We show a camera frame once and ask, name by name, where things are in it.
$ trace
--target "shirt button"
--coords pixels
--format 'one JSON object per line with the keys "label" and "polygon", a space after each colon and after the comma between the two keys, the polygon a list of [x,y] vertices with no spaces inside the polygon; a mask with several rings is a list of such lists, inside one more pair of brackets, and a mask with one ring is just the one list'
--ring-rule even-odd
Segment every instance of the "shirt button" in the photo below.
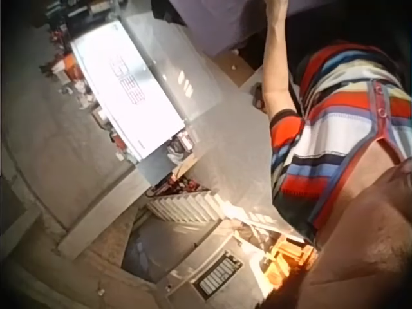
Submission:
{"label": "shirt button", "polygon": [[388,114],[384,108],[378,108],[378,115],[380,118],[386,118]]}
{"label": "shirt button", "polygon": [[382,87],[381,87],[380,85],[378,85],[378,86],[375,87],[375,91],[376,91],[379,95],[383,94]]}

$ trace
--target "hand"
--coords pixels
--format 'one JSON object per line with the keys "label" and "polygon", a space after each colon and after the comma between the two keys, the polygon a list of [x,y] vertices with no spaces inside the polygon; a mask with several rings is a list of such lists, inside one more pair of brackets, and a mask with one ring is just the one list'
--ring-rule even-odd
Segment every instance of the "hand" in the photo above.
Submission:
{"label": "hand", "polygon": [[265,0],[268,25],[276,25],[286,20],[289,0]]}

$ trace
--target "person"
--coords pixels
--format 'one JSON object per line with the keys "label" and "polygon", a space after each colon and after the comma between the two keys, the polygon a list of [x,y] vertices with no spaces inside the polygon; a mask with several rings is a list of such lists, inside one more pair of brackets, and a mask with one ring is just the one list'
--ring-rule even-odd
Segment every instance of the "person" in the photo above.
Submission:
{"label": "person", "polygon": [[299,65],[299,111],[289,92],[287,8],[288,0],[267,0],[262,93],[273,205],[319,256],[283,291],[288,305],[278,291],[256,308],[379,308],[405,286],[410,301],[411,97],[382,50],[337,41]]}

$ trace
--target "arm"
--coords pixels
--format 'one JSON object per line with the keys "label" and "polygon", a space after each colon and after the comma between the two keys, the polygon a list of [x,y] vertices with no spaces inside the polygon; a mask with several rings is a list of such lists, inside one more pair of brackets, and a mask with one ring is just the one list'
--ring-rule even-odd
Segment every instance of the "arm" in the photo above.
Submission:
{"label": "arm", "polygon": [[285,20],[288,0],[267,0],[268,31],[263,59],[263,98],[269,120],[284,109],[295,111],[289,93]]}

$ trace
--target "concrete floor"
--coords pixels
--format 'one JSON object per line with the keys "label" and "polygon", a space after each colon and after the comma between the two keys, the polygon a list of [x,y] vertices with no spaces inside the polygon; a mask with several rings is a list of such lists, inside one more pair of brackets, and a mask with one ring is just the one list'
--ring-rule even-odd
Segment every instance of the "concrete floor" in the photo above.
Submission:
{"label": "concrete floor", "polygon": [[130,236],[122,268],[158,282],[194,250],[214,224],[164,222],[152,216]]}
{"label": "concrete floor", "polygon": [[70,228],[130,165],[118,161],[108,134],[75,97],[61,95],[59,83],[41,75],[38,66],[56,52],[48,27],[36,29],[12,12],[5,19],[1,141],[45,206]]}

